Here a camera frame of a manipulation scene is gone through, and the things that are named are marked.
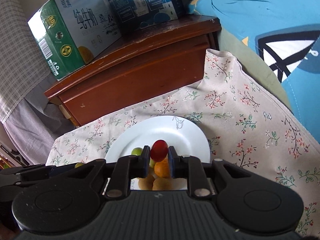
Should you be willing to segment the brown wooden cabinet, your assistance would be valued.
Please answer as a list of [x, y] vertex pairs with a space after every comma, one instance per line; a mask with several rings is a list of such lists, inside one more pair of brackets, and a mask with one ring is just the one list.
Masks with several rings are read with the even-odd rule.
[[121, 38], [90, 64], [46, 92], [82, 126], [203, 78], [204, 57], [216, 48], [217, 18], [189, 15]]

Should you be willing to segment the blue shark plush pillow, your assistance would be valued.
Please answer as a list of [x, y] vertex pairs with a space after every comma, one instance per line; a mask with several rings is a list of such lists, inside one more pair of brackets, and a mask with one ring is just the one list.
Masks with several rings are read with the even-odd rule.
[[319, 0], [193, 0], [274, 72], [294, 116], [319, 138]]

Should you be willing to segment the white floral plate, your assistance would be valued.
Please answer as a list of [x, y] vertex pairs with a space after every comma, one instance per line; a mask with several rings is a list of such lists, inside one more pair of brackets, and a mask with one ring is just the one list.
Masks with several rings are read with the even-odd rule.
[[[193, 122], [179, 116], [158, 116], [146, 119], [127, 129], [112, 144], [105, 157], [106, 163], [115, 163], [121, 157], [132, 155], [134, 148], [149, 146], [150, 150], [157, 140], [164, 140], [168, 147], [173, 146], [178, 155], [197, 157], [205, 169], [210, 169], [210, 148], [206, 136]], [[149, 173], [154, 179], [154, 168], [149, 167]], [[138, 179], [131, 180], [131, 190], [141, 190]], [[167, 178], [172, 182], [172, 190], [187, 190], [187, 180], [183, 178]]]

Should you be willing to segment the blue milk carton box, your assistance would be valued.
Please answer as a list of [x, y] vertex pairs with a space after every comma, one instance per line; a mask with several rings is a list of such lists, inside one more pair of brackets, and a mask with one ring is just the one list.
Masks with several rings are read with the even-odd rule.
[[123, 36], [184, 15], [182, 0], [108, 0]]

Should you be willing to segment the green milk carton box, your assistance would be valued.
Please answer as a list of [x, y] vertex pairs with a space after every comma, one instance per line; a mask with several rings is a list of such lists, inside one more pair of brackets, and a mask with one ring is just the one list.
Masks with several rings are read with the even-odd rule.
[[108, 0], [48, 0], [28, 25], [58, 81], [120, 39]]

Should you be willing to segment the floral tablecloth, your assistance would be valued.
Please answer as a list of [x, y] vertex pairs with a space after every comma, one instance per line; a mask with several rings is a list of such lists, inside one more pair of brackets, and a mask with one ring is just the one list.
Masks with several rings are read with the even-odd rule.
[[231, 53], [208, 49], [204, 77], [161, 96], [100, 117], [54, 142], [48, 165], [111, 156], [120, 135], [168, 115], [176, 131], [187, 121], [205, 134], [212, 159], [221, 158], [296, 191], [304, 210], [297, 232], [319, 236], [319, 143]]

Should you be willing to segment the green grey cushion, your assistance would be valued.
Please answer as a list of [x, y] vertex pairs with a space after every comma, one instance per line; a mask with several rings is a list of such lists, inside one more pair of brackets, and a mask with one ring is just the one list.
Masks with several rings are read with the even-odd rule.
[[212, 0], [182, 1], [189, 14], [218, 18], [222, 25], [222, 30], [217, 35], [219, 48], [232, 53], [240, 61], [246, 74], [255, 79], [287, 108], [291, 108], [286, 92], [273, 76], [272, 70], [255, 51], [242, 42], [242, 39], [237, 39], [230, 30], [227, 30], [227, 24], [223, 22], [220, 13], [213, 10]]

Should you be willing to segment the checked grey curtain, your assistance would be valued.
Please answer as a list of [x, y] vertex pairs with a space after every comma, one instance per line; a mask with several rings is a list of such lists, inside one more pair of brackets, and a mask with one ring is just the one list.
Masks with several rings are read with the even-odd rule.
[[56, 138], [74, 129], [44, 95], [54, 82], [19, 0], [1, 0], [1, 123], [31, 164], [44, 164]]

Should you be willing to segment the orange mandarin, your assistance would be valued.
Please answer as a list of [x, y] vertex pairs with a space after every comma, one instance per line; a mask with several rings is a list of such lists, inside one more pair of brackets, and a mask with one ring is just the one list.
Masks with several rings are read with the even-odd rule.
[[168, 159], [165, 158], [163, 161], [155, 163], [154, 172], [155, 175], [157, 175], [158, 177], [170, 178], [170, 168]]

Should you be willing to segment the brown longan fruit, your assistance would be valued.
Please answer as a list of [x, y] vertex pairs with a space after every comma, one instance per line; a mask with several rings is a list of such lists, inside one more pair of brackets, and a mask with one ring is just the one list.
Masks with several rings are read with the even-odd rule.
[[138, 179], [138, 186], [141, 190], [152, 191], [153, 182], [155, 181], [152, 174], [148, 174], [146, 178]]
[[168, 191], [172, 190], [172, 182], [170, 179], [167, 178], [157, 178], [153, 182], [152, 186], [153, 191]]

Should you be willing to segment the cardboard box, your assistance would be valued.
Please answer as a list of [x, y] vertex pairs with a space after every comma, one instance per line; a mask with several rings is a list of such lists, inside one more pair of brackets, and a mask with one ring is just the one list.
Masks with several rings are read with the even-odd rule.
[[69, 114], [69, 112], [65, 109], [65, 107], [62, 104], [59, 105], [59, 109], [67, 120], [70, 120], [72, 123], [74, 123], [73, 117]]

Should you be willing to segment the green jujube fruit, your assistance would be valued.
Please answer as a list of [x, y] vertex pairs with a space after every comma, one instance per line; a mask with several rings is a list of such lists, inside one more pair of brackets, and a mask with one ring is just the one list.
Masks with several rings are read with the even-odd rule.
[[154, 168], [155, 163], [156, 163], [156, 162], [155, 162], [153, 159], [150, 159], [149, 166], [150, 166], [151, 168]]
[[140, 147], [136, 147], [132, 150], [131, 154], [135, 156], [140, 156], [143, 152], [143, 149]]
[[82, 165], [84, 165], [84, 163], [76, 163], [74, 168], [78, 168], [78, 167], [81, 167]]

